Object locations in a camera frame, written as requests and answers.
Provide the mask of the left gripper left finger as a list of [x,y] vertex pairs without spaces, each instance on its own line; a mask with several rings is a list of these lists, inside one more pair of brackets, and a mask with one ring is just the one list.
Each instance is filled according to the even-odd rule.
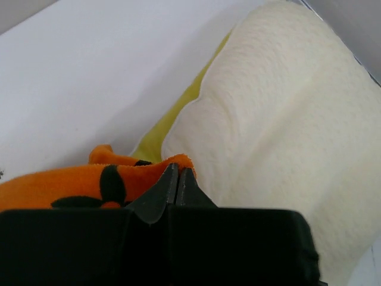
[[130,203],[126,209],[132,211],[143,223],[157,223],[168,203],[172,203],[177,191],[179,168],[170,163],[159,180],[144,194]]

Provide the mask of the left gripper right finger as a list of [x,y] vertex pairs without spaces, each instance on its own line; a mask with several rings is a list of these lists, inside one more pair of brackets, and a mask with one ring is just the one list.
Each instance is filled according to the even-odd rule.
[[192,169],[182,171],[177,187],[176,206],[217,208],[212,200],[200,189]]

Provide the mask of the orange patterned pillowcase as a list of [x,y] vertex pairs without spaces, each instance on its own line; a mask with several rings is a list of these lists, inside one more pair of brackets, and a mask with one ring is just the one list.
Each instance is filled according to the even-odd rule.
[[99,145],[88,164],[19,176],[1,183],[1,210],[69,207],[119,208],[139,198],[174,163],[194,169],[192,160],[177,154],[153,163],[114,153]]

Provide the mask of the cream white pillow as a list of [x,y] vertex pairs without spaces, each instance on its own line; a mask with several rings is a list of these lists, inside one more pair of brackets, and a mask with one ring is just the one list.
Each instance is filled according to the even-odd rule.
[[329,285],[380,235],[380,87],[302,5],[251,11],[133,152],[176,154],[219,206],[301,212]]

